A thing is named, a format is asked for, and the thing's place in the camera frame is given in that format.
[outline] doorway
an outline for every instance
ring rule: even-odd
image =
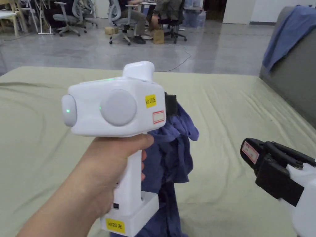
[[[227,0],[204,0],[206,19],[223,22]]]

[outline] white sticker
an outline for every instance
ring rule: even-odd
[[[258,158],[259,158],[259,153],[253,149],[251,145],[249,145],[248,142],[245,142],[242,149],[241,149],[248,157],[249,159],[256,164]]]
[[[153,113],[153,123],[157,124],[160,122],[165,121],[165,112],[164,111],[158,111]]]

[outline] black shoe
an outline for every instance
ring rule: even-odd
[[[144,45],[146,44],[146,41],[144,41],[140,36],[135,36],[134,37],[134,42],[136,44]]]

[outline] person sitting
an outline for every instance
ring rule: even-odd
[[[159,25],[167,24],[170,20],[179,19],[181,0],[157,0],[156,6],[150,6],[147,14],[149,31],[159,29]]]
[[[118,0],[118,3],[121,7],[121,18],[127,18],[128,16],[128,8],[126,5],[138,5],[141,2],[142,0]],[[145,14],[138,12],[136,10],[131,10],[131,19],[137,21],[136,36],[134,38],[134,42],[137,44],[146,44],[146,41],[144,41],[141,37],[145,33]]]

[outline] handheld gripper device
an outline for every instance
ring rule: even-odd
[[[76,135],[94,137],[131,137],[162,127],[167,113],[176,113],[177,102],[175,95],[167,95],[152,81],[154,70],[151,62],[137,62],[126,65],[121,77],[70,86],[62,98],[65,124]],[[101,227],[135,236],[158,209],[158,195],[141,191],[138,151],[128,158]]]

